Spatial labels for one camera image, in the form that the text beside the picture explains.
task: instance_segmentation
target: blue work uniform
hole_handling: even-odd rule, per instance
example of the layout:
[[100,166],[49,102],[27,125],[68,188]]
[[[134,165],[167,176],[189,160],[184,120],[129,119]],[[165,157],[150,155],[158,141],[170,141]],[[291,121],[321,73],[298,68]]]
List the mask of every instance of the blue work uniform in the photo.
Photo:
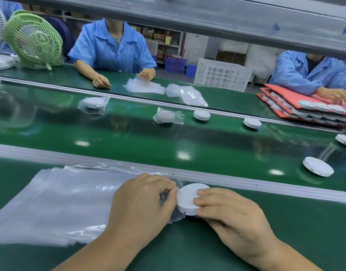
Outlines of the blue work uniform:
[[[20,3],[0,0],[0,10],[5,15],[6,20],[8,20],[16,10],[22,10],[22,9],[23,7],[22,7],[22,4]],[[0,53],[1,54],[13,53],[13,50],[4,40],[0,41]]]
[[68,54],[76,62],[81,60],[92,68],[140,73],[145,68],[156,68],[143,35],[124,22],[119,46],[110,35],[105,19],[86,24]]
[[324,57],[311,71],[306,53],[286,51],[276,61],[270,84],[287,87],[305,95],[313,95],[319,87],[346,90],[346,65],[335,58]]

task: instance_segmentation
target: worker in blue shirt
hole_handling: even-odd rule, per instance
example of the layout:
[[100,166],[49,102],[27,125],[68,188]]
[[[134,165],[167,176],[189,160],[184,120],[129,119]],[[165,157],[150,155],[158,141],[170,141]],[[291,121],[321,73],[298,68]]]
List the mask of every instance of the worker in blue shirt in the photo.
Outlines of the worker in blue shirt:
[[[0,0],[0,10],[5,15],[6,20],[8,20],[16,10],[22,9],[23,7],[20,3]],[[0,41],[0,54],[13,54],[13,50],[4,40]]]
[[270,84],[311,96],[346,103],[346,65],[335,58],[286,51],[277,59]]
[[126,22],[112,19],[84,25],[68,55],[83,76],[103,89],[111,87],[109,80],[94,69],[139,73],[150,81],[157,67],[144,37]]

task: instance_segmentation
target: stack of plastic bags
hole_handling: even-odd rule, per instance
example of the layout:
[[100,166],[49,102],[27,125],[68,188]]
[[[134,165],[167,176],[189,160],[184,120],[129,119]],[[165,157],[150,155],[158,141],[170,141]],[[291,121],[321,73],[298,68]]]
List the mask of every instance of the stack of plastic bags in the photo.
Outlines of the stack of plastic bags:
[[145,81],[135,76],[134,79],[129,79],[123,87],[131,93],[158,93],[164,94],[164,87],[152,81]]
[[169,84],[165,93],[168,97],[181,97],[186,105],[195,105],[197,107],[207,107],[207,102],[203,99],[202,94],[193,86],[179,86]]
[[[115,191],[143,172],[116,167],[41,170],[0,210],[0,244],[92,242],[106,227]],[[166,197],[167,191],[161,193],[160,203]],[[183,217],[175,210],[171,222]]]

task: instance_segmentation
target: left hand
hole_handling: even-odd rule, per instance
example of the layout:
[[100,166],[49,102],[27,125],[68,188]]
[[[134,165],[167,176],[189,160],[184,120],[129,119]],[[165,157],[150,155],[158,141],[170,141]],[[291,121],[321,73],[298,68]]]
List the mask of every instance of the left hand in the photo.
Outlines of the left hand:
[[[159,194],[169,191],[160,206]],[[125,182],[114,194],[104,232],[139,252],[166,226],[176,206],[178,189],[174,181],[160,175],[142,174]]]
[[151,81],[154,78],[153,71],[151,68],[145,68],[142,72],[138,74],[138,76],[146,81]]

